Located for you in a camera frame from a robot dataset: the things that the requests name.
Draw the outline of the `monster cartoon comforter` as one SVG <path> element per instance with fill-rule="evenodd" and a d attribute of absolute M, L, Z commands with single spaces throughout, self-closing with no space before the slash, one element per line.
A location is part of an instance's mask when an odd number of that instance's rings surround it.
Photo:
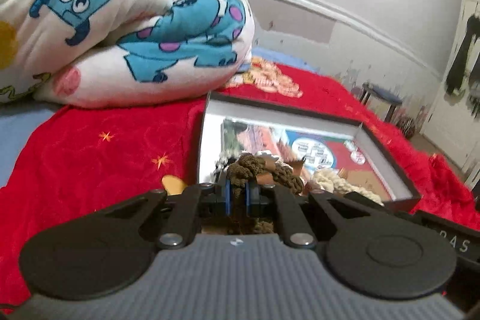
<path fill-rule="evenodd" d="M 1 102 L 201 96 L 250 60 L 254 34 L 247 0 L 1 0 Z"/>

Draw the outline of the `brown patterned ball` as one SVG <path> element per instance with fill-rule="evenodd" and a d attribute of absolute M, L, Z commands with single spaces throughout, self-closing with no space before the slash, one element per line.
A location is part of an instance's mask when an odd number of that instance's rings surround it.
<path fill-rule="evenodd" d="M 396 127 L 407 140 L 411 140 L 416 133 L 415 121 L 408 116 L 401 117 L 396 123 Z"/>

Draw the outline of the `white door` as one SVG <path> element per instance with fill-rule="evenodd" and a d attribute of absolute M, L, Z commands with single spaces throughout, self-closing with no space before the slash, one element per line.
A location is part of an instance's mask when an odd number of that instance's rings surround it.
<path fill-rule="evenodd" d="M 465 170 L 479 144 L 479 0 L 462 0 L 447 69 L 421 133 Z"/>

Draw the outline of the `black shallow cardboard box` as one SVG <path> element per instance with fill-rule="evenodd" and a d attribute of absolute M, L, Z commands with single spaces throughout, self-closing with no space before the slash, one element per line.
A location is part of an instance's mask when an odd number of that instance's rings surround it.
<path fill-rule="evenodd" d="M 390 210 L 409 211 L 421 199 L 413 182 L 366 124 L 210 93 L 202 117 L 197 179 L 213 179 L 222 159 L 243 153 L 272 157 L 301 168 L 303 181 L 317 171 L 343 171 L 346 181 L 379 196 Z"/>

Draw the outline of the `dark clothes on door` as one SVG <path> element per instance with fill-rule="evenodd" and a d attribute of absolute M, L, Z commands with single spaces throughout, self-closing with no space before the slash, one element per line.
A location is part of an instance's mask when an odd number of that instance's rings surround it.
<path fill-rule="evenodd" d="M 454 58 L 453 64 L 446 78 L 447 94 L 452 95 L 455 90 L 460 90 L 469 59 L 469 51 L 479 40 L 479 17 L 470 15 L 466 22 L 465 35 L 460 48 Z M 473 105 L 473 113 L 479 111 L 479 58 L 469 73 L 469 102 Z"/>

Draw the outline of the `red bear print blanket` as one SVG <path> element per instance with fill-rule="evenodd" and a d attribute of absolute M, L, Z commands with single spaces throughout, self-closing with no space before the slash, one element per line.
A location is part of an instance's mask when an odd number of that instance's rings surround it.
<path fill-rule="evenodd" d="M 286 94 L 252 85 L 226 93 L 360 120 L 414 183 L 420 210 L 478 229 L 473 196 L 443 157 L 414 149 L 335 79 L 288 66 L 280 72 L 294 84 Z M 198 97 L 134 108 L 66 106 L 41 124 L 1 188 L 1 302 L 28 299 L 18 257 L 39 231 L 158 188 L 166 175 L 192 184 L 205 105 Z"/>

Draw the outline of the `cream knit scrunchie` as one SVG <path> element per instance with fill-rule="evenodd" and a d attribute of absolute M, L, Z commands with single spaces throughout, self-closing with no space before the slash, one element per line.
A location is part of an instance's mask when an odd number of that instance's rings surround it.
<path fill-rule="evenodd" d="M 367 188 L 351 184 L 335 170 L 329 168 L 316 170 L 309 182 L 315 189 L 324 190 L 328 193 L 337 194 L 339 196 L 345 196 L 349 193 L 358 193 L 372 202 L 383 205 L 383 201 L 379 195 Z"/>

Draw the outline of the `blue round stool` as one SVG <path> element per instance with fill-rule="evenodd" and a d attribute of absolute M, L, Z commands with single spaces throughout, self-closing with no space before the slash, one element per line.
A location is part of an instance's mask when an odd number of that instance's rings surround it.
<path fill-rule="evenodd" d="M 362 85 L 362 93 L 360 95 L 360 102 L 364 105 L 367 106 L 368 100 L 371 97 L 377 98 L 377 100 L 383 101 L 384 103 L 389 105 L 388 111 L 385 115 L 384 121 L 386 123 L 390 123 L 391 120 L 393 119 L 394 113 L 397 108 L 401 107 L 403 104 L 403 100 L 395 95 L 394 93 L 391 93 L 385 88 L 382 88 L 378 85 L 374 85 L 369 82 L 365 82 Z"/>

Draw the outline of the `brown knit scrunchie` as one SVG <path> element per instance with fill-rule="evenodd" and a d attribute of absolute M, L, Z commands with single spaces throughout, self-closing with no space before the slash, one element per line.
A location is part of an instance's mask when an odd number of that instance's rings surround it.
<path fill-rule="evenodd" d="M 233 234 L 269 234 L 274 225 L 268 217 L 247 216 L 247 196 L 250 196 L 251 184 L 281 185 L 293 195 L 300 196 L 304 190 L 304 181 L 300 173 L 304 168 L 304 159 L 294 158 L 286 163 L 271 154 L 241 154 L 231 157 L 226 168 L 226 179 L 233 191 Z"/>

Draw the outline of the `black white-trim scrunchie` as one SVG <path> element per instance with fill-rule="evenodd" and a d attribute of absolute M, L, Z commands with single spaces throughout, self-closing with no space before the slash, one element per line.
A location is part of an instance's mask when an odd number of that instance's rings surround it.
<path fill-rule="evenodd" d="M 215 170 L 212 173 L 212 178 L 217 182 L 221 176 L 221 173 L 231 164 L 235 163 L 239 159 L 240 153 L 231 149 L 227 149 L 220 153 L 218 160 L 216 161 Z"/>

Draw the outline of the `brown triangular snack packet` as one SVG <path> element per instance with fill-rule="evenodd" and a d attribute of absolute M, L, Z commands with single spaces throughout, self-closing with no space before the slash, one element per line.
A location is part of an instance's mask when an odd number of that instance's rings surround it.
<path fill-rule="evenodd" d="M 279 156 L 284 163 L 293 163 L 298 160 L 297 155 L 293 152 L 288 144 L 285 144 L 282 140 L 279 140 L 277 143 L 277 149 L 279 151 Z"/>

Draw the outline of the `chinese history textbook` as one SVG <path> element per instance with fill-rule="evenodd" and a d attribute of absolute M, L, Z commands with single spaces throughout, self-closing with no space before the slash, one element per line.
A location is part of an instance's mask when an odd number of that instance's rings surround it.
<path fill-rule="evenodd" d="M 277 143 L 282 140 L 290 146 L 298 159 L 304 159 L 304 168 L 300 173 L 304 183 L 312 179 L 316 170 L 329 168 L 351 184 L 376 193 L 382 202 L 394 199 L 386 180 L 374 165 L 374 160 L 353 136 L 301 131 L 280 124 L 246 122 L 238 118 L 225 118 L 220 128 L 222 152 L 231 149 L 240 155 L 271 154 L 279 158 Z"/>

